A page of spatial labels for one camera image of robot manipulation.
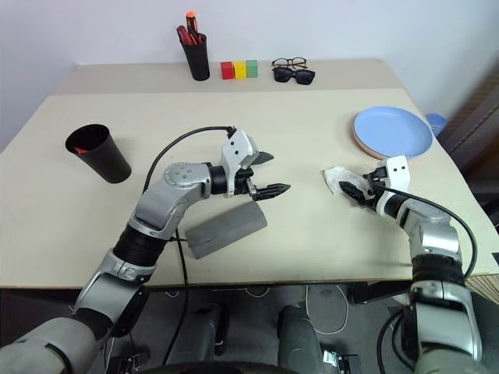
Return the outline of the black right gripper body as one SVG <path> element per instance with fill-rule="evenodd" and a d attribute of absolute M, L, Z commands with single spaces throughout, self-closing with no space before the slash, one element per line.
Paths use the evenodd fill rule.
<path fill-rule="evenodd" d="M 384 212 L 384 206 L 387 202 L 388 194 L 385 190 L 386 185 L 384 181 L 387 177 L 388 171 L 386 167 L 378 167 L 374 171 L 363 175 L 363 178 L 369 185 L 366 204 L 377 213 Z"/>

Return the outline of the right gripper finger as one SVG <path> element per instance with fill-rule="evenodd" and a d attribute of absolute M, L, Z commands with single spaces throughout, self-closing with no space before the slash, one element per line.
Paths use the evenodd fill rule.
<path fill-rule="evenodd" d="M 370 201 L 365 197 L 363 190 L 357 188 L 351 182 L 339 182 L 341 191 L 346 194 L 351 199 L 355 200 L 356 203 L 362 207 L 371 207 Z"/>

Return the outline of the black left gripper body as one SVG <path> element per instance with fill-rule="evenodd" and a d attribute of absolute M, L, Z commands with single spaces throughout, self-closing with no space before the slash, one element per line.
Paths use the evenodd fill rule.
<path fill-rule="evenodd" d="M 257 187 L 251 181 L 253 177 L 253 169 L 239 169 L 235 174 L 235 188 L 234 195 L 249 195 L 253 201 L 257 201 L 259 198 L 259 192 Z"/>

